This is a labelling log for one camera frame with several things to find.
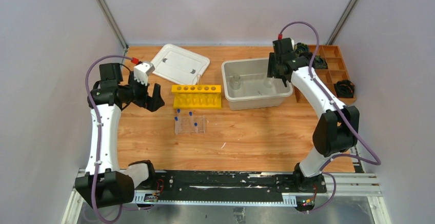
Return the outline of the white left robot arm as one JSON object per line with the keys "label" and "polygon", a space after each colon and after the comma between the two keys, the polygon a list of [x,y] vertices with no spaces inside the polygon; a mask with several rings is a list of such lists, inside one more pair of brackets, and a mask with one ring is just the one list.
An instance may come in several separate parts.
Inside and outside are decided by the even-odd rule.
{"label": "white left robot arm", "polygon": [[129,72],[128,83],[123,81],[118,63],[99,66],[100,80],[91,91],[88,104],[91,109],[91,151],[85,175],[76,178],[75,189],[91,207],[110,207],[133,201],[134,191],[140,185],[145,190],[157,183],[154,166],[149,160],[140,160],[120,170],[117,156],[117,133],[122,111],[130,104],[150,112],[164,106],[159,84],[148,94],[148,77],[155,70],[150,62],[139,62]]}

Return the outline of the white plastic bin lid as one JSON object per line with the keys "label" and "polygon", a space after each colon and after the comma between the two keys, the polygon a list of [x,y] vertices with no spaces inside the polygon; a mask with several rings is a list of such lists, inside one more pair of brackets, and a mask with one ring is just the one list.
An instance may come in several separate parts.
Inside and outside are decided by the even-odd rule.
{"label": "white plastic bin lid", "polygon": [[178,85],[196,85],[210,65],[210,59],[173,44],[165,44],[151,63],[153,74]]}

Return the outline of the yellow test tube rack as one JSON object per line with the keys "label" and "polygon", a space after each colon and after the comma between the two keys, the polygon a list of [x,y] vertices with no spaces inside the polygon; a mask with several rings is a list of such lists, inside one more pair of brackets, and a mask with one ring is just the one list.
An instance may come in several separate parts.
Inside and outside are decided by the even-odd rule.
{"label": "yellow test tube rack", "polygon": [[221,85],[173,85],[174,109],[221,109]]}

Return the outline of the small clear glass beaker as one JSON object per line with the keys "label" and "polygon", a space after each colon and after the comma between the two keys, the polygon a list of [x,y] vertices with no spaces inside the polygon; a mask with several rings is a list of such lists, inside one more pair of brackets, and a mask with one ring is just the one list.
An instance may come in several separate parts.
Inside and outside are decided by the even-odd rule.
{"label": "small clear glass beaker", "polygon": [[266,88],[271,89],[271,88],[274,87],[274,81],[275,81],[274,78],[268,78],[268,77],[266,77],[266,78],[264,79],[264,81],[263,81],[263,85],[264,85]]}

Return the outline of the white plastic bin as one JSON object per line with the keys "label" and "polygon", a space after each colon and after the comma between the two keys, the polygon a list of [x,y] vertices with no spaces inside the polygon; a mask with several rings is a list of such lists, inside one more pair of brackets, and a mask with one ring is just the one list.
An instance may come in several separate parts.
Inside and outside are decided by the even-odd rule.
{"label": "white plastic bin", "polygon": [[[225,98],[230,110],[257,109],[280,106],[287,97],[293,94],[289,83],[285,87],[280,79],[275,79],[271,89],[263,85],[267,77],[267,58],[253,58],[225,61],[221,65]],[[241,77],[241,87],[233,90],[229,81],[232,76]]]}

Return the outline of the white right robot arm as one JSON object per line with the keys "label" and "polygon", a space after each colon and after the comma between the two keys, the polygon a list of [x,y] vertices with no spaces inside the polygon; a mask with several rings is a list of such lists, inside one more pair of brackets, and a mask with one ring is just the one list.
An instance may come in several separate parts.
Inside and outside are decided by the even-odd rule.
{"label": "white right robot arm", "polygon": [[296,190],[306,192],[321,177],[323,168],[334,156],[345,154],[357,144],[360,113],[336,98],[316,75],[309,60],[297,56],[293,40],[281,36],[273,41],[269,54],[267,77],[298,88],[314,109],[318,124],[312,135],[313,149],[298,163],[293,172]]}

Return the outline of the clear test tube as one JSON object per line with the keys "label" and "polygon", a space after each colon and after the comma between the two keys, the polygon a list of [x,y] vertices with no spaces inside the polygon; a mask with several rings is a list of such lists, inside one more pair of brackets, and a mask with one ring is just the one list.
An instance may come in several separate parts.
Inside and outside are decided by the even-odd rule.
{"label": "clear test tube", "polygon": [[202,84],[202,82],[201,82],[201,75],[200,74],[198,74],[197,76],[196,76],[196,80],[197,80],[197,83],[196,83],[196,85],[201,85]]}

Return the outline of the clear acrylic tube rack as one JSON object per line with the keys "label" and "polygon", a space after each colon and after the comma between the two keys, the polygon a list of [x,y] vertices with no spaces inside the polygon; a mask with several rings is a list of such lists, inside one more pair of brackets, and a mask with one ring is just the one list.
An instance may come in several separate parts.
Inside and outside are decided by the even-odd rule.
{"label": "clear acrylic tube rack", "polygon": [[194,127],[191,125],[188,116],[181,116],[181,119],[179,120],[179,127],[175,128],[175,120],[174,120],[174,132],[176,135],[180,134],[201,134],[206,133],[206,125],[207,121],[204,116],[195,116],[193,115],[194,122],[197,123],[197,127],[199,132],[195,133]]}

